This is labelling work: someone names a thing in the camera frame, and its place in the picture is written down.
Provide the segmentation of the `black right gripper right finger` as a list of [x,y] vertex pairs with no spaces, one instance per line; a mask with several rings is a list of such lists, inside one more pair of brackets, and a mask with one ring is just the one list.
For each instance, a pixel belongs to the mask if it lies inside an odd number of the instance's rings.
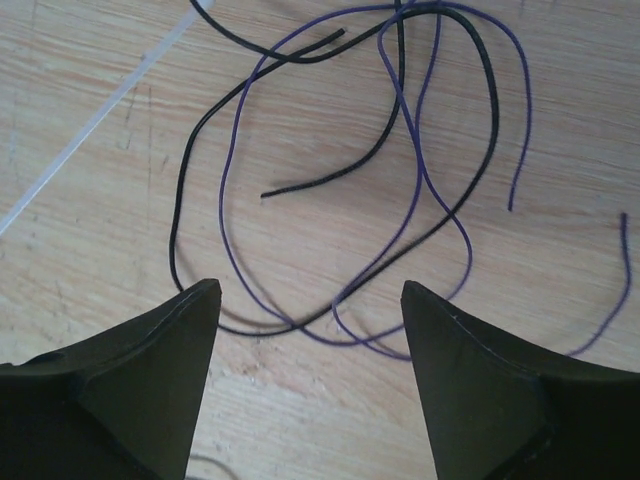
[[421,284],[401,295],[441,479],[635,479],[639,376],[545,349]]

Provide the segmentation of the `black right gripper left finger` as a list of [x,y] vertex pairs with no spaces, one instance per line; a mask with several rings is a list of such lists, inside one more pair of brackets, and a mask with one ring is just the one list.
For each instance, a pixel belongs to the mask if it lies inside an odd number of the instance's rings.
[[1,367],[5,479],[181,479],[218,328],[204,279],[97,335]]

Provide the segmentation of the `white zip tie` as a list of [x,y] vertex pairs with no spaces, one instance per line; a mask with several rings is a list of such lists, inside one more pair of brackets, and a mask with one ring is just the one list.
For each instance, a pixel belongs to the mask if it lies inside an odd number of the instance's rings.
[[34,200],[40,191],[51,181],[69,158],[82,143],[96,129],[111,110],[124,98],[149,69],[173,46],[184,32],[195,22],[198,13],[194,7],[189,7],[182,19],[150,50],[142,55],[138,65],[131,70],[120,85],[110,94],[99,109],[77,131],[69,143],[56,155],[50,164],[34,180],[23,195],[14,203],[1,219],[1,235],[14,223],[18,216]]

